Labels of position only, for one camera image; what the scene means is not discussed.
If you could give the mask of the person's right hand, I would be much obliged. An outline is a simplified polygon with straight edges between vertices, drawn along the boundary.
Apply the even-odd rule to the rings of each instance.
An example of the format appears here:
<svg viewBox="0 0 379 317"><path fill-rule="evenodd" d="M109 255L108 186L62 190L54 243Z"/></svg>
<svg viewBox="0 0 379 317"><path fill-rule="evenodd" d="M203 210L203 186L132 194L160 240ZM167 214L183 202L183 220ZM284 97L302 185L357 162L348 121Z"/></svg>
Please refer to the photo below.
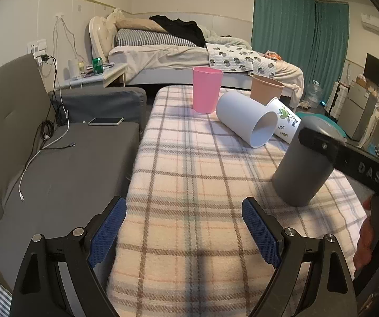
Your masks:
<svg viewBox="0 0 379 317"><path fill-rule="evenodd" d="M354 254L355 269L361 270L372 258L372 241L374 240L371 218L368 217L362 224L359 232L357 250Z"/></svg>

